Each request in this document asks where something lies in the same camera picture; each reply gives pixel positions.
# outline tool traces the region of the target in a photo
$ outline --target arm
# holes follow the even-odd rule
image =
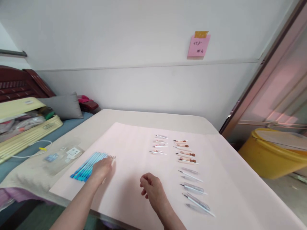
[[[161,181],[151,173],[144,174],[141,179],[140,187],[143,188],[142,196],[145,198],[157,213],[165,230],[186,230],[185,226],[174,212],[169,200],[166,197]]]
[[[83,230],[94,195],[109,171],[112,170],[111,162],[110,158],[105,158],[94,164],[90,178],[50,230]]]

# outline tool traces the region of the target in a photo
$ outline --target yellow bucket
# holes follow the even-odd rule
[[[277,130],[259,128],[252,131],[249,139],[240,148],[239,154],[261,177],[276,179],[307,166],[307,155],[270,143],[257,131]]]

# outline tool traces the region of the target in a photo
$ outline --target white cable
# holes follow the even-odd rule
[[[47,141],[47,140],[36,141],[36,142],[30,144],[29,146],[34,145],[34,144],[37,143],[37,142],[43,142],[43,141],[45,141],[45,142],[50,142],[50,146],[49,146],[49,148],[47,149],[47,151],[48,151],[48,150],[50,149],[51,145],[52,145],[52,141]],[[25,157],[11,156],[11,157],[15,157],[15,158],[28,158],[28,157],[34,157],[34,156],[41,155],[41,154],[43,154],[43,153],[46,153],[47,151],[42,152],[42,153],[39,153],[39,154],[34,154],[34,155],[31,155],[31,156],[25,156]]]

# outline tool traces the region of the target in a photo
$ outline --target hand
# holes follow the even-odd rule
[[[91,179],[103,182],[107,174],[112,170],[112,159],[104,158],[93,165],[93,171],[90,176]]]
[[[145,198],[149,199],[158,216],[162,215],[163,211],[172,209],[158,177],[151,173],[146,173],[141,177],[140,181],[140,187],[144,188],[141,192],[142,196],[146,194]]]

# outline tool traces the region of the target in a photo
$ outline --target pillow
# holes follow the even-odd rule
[[[76,92],[70,95],[38,98],[38,100],[51,107],[61,120],[83,118]]]

